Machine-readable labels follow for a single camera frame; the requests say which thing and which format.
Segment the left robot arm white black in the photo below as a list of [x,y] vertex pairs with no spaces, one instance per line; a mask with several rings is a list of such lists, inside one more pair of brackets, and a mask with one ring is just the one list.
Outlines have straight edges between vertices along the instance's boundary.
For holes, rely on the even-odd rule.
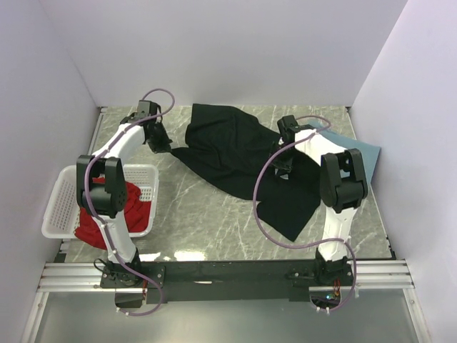
[[124,117],[115,134],[91,155],[76,161],[76,201],[101,232],[108,260],[120,264],[117,278],[126,287],[135,287],[143,270],[134,264],[138,250],[129,236],[125,219],[128,199],[124,162],[141,145],[148,144],[155,153],[171,150],[171,140],[161,122],[161,107],[141,100],[134,113]]

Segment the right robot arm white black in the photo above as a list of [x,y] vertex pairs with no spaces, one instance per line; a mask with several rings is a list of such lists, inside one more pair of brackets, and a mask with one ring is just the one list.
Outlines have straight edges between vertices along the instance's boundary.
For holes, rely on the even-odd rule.
[[272,161],[275,173],[289,174],[293,160],[307,156],[319,166],[319,195],[326,206],[324,243],[317,248],[317,257],[323,261],[313,268],[314,279],[329,285],[338,277],[334,262],[346,256],[344,243],[350,237],[353,218],[362,201],[367,197],[368,185],[362,153],[333,143],[318,132],[317,128],[298,124],[292,115],[277,121],[280,139],[273,151],[295,142],[296,145],[279,154]]

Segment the black t shirt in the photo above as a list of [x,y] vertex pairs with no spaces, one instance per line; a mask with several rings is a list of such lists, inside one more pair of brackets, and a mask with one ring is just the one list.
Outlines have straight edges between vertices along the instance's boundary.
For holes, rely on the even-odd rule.
[[307,156],[293,160],[288,179],[277,178],[269,167],[255,191],[259,172],[270,157],[279,134],[258,119],[232,106],[193,104],[185,147],[175,148],[174,157],[209,184],[233,197],[256,199],[258,217],[282,236],[295,241],[321,204],[318,193],[308,186],[308,171],[317,166]]

